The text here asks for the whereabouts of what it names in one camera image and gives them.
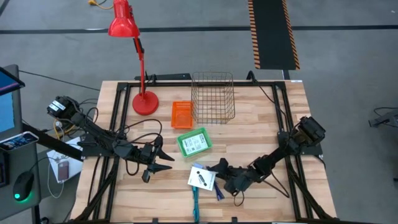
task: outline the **orange container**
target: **orange container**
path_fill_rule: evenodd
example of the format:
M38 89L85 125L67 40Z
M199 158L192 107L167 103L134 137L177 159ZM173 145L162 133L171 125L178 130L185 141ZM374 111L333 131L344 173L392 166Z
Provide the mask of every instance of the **orange container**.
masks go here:
M172 111L172 127L177 129L192 129L191 101L174 101Z

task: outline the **label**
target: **label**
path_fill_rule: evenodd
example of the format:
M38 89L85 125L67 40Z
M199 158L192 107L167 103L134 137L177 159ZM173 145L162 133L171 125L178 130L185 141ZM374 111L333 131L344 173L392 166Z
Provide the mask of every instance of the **label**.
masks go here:
M55 111L58 111L58 108L57 108L54 104L50 104L49 107L50 107L51 109L55 110Z
M58 106L61 110L64 110L64 109L65 109L65 107L64 107L62 104L58 103L57 100L54 100L54 101L52 102L52 104L54 104L55 106Z
M206 149L208 147L203 134L198 134L196 136L184 139L182 140L182 144L187 155L201 151L202 149Z

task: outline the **metal wire basket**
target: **metal wire basket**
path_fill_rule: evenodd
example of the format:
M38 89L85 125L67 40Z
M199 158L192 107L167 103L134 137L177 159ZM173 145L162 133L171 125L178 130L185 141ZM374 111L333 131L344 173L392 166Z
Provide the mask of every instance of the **metal wire basket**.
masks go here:
M191 100L192 117L197 123L226 124L235 117L232 74L195 72Z

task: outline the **computer mouse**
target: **computer mouse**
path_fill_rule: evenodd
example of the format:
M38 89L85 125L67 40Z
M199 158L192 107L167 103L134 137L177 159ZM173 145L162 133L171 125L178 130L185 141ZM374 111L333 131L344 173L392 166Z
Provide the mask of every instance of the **computer mouse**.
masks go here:
M19 174L12 190L15 200L25 200L29 196L30 191L32 190L33 180L34 175L30 171Z

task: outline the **wooden tabletop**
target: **wooden tabletop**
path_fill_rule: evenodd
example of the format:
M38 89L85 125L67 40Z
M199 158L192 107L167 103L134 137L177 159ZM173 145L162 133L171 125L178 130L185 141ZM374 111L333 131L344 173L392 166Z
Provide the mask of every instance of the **wooden tabletop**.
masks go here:
M114 81L103 82L99 94L97 105L99 116L96 123L104 129L109 128L116 85L117 82ZM301 82L286 81L286 87L292 117L296 123L302 116L310 115L304 86ZM263 89L272 98L271 88L263 87ZM193 194L191 186L187 182L194 162L213 166L218 163L221 157L225 157L232 166L246 167L255 158L269 154L278 147L278 123L275 106L258 87L236 86L234 88L235 118L228 124L195 124L194 128L206 128L213 141L213 147L185 159L177 146L176 137L188 131L171 128L170 121L172 102L190 100L191 88L150 87L147 90L153 91L159 97L159 108L150 116L139 116L130 106L126 124L147 118L159 119L163 125L163 150L172 156L175 161L169 162L157 159L157 163L172 166L173 169L152 174L150 182L146 184L141 180L142 172L146 169L146 166L141 165L139 173L131 177L126 173L124 161L121 161L111 216L112 222L151 222L152 218L159 218L160 222L193 222ZM130 95L131 101L137 93L138 88L133 88ZM280 103L282 104L281 96L282 94L279 93ZM118 122L121 117L123 99L122 93ZM158 131L159 124L148 121L131 128L127 137L134 139L142 134ZM327 213L335 216L335 208L323 164L313 156L302 156L302 160L309 191ZM71 218L77 217L87 205L95 162L96 158L89 158L84 161ZM136 167L135 163L129 162L130 172L134 172ZM98 186L100 170L101 166L98 166L93 194ZM276 164L274 174L290 193L284 161ZM266 180L278 186L272 176ZM201 222L230 222L231 217L237 217L239 222L295 221L291 199L285 198L267 184L252 184L244 193L244 203L240 207L235 207L233 197L222 189L224 181L217 179L217 182L226 198L217 201L214 190L210 192L200 189ZM297 191L299 192L300 210L302 216L305 217L302 195L299 189ZM240 202L241 196L238 195L236 200ZM105 202L106 200L103 200L100 217L104 217Z

